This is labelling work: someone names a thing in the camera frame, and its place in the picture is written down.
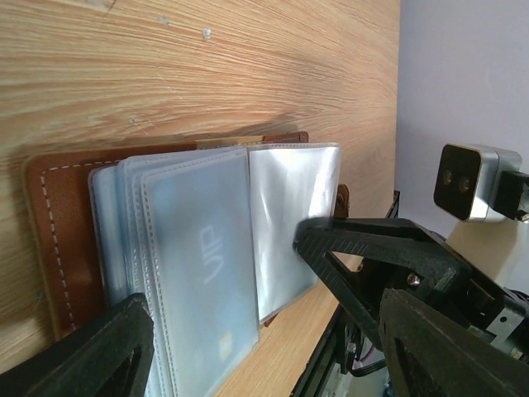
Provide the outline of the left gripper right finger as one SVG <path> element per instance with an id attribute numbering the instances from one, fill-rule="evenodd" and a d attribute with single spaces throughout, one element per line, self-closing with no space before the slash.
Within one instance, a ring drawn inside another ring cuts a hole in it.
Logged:
<path id="1" fill-rule="evenodd" d="M 528 395 L 528 365 L 404 290 L 384 291 L 379 332 L 397 396 Z"/>

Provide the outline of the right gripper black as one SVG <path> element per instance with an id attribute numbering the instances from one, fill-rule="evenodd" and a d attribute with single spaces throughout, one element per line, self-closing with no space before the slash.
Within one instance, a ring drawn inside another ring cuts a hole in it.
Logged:
<path id="1" fill-rule="evenodd" d="M 511 358 L 528 358 L 528 302 L 408 219 L 306 219 L 293 246 L 377 349 L 383 293 L 403 289 Z"/>

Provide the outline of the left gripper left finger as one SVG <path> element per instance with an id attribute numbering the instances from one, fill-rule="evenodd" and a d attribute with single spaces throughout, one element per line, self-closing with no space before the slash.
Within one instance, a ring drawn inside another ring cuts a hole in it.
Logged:
<path id="1" fill-rule="evenodd" d="M 142 396 L 154 355 L 146 297 L 134 293 L 1 374 L 2 396 Z"/>

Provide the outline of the brown leather card holder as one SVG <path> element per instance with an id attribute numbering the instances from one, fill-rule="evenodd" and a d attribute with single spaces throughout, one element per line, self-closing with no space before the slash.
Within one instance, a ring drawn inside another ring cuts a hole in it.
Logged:
<path id="1" fill-rule="evenodd" d="M 186 141 L 174 136 L 152 136 L 121 146 L 100 144 L 30 157 L 23 166 L 26 205 L 55 339 L 67 337 L 107 308 L 88 187 L 88 176 L 93 170 L 134 155 L 309 141 L 307 132 Z"/>

